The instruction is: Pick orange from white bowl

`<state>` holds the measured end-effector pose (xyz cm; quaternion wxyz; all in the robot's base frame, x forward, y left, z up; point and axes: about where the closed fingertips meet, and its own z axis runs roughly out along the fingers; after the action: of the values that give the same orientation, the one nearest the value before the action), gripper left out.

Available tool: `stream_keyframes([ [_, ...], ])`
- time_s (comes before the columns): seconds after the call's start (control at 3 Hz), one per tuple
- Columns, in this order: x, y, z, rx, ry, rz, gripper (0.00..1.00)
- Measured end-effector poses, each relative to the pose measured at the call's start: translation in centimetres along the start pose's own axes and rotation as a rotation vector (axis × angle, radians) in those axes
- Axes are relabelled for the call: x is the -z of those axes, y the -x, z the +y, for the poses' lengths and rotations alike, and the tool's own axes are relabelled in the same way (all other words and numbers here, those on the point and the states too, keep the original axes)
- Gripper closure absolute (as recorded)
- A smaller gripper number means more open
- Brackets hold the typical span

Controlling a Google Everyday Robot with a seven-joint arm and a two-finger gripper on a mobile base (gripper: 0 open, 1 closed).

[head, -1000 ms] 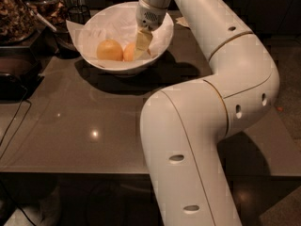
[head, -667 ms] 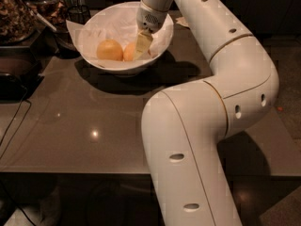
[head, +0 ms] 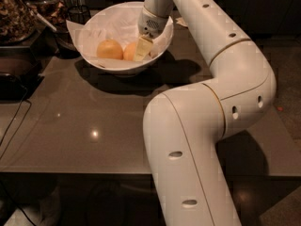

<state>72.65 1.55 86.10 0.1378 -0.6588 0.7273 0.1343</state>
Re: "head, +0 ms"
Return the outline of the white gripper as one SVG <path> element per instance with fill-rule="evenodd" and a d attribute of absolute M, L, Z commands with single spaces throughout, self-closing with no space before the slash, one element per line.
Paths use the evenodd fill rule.
<path fill-rule="evenodd" d="M 151 51 L 153 40 L 159 37 L 167 24 L 168 18 L 156 16 L 142 8 L 138 17 L 138 31 L 141 35 L 136 43 L 134 61 L 142 61 Z"/>

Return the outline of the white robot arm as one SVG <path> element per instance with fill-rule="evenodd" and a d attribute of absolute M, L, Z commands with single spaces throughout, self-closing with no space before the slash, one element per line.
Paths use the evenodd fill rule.
<path fill-rule="evenodd" d="M 139 32 L 162 34 L 172 9 L 186 22 L 211 79 L 166 90 L 147 105 L 143 135 L 166 226 L 241 226 L 215 144 L 255 122 L 276 94 L 274 72 L 214 0 L 145 0 Z"/>

